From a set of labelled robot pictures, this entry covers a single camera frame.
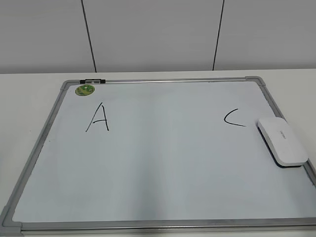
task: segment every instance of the green sticker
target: green sticker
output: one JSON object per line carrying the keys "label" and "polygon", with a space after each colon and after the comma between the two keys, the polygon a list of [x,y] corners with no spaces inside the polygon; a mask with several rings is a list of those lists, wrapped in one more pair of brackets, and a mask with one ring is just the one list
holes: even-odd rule
{"label": "green sticker", "polygon": [[77,89],[75,90],[75,93],[79,96],[86,96],[86,95],[90,95],[94,92],[94,86],[92,85],[81,85],[79,87],[77,87]]}

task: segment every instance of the white wall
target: white wall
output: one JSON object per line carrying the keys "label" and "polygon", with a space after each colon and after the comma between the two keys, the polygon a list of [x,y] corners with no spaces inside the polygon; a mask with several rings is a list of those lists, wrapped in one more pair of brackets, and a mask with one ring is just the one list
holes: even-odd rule
{"label": "white wall", "polygon": [[215,70],[316,67],[316,0],[225,0]]}
{"label": "white wall", "polygon": [[222,0],[84,0],[98,72],[211,70]]}
{"label": "white wall", "polygon": [[[211,70],[223,0],[83,0],[98,72]],[[316,68],[316,0],[225,0],[215,70]],[[0,73],[94,72],[81,0],[0,0]]]}
{"label": "white wall", "polygon": [[0,73],[93,71],[80,0],[0,1]]}

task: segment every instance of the white table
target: white table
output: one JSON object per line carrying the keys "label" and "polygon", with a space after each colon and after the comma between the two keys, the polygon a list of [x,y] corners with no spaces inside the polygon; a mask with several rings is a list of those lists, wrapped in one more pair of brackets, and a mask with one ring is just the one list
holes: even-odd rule
{"label": "white table", "polygon": [[[0,75],[0,209],[6,205],[35,141],[68,79],[181,79],[260,76],[316,165],[316,69],[156,73]],[[170,236],[315,236],[316,231],[178,233]]]}

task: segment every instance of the whiteboard surface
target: whiteboard surface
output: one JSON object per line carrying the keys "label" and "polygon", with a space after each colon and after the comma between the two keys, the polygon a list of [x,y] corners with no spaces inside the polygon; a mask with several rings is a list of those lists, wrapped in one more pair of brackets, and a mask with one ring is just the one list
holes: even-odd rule
{"label": "whiteboard surface", "polygon": [[[274,163],[255,121],[274,116],[255,82],[71,86],[13,221],[316,216],[304,168]],[[103,102],[104,122],[86,129]],[[224,116],[238,108],[227,117]],[[99,110],[94,120],[103,119]]]}

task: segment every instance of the white eraser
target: white eraser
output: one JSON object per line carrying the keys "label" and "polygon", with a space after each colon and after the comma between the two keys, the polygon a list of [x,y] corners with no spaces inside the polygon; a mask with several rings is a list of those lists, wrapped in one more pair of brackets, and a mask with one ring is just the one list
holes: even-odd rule
{"label": "white eraser", "polygon": [[261,118],[258,127],[280,166],[301,166],[308,160],[307,152],[284,119]]}

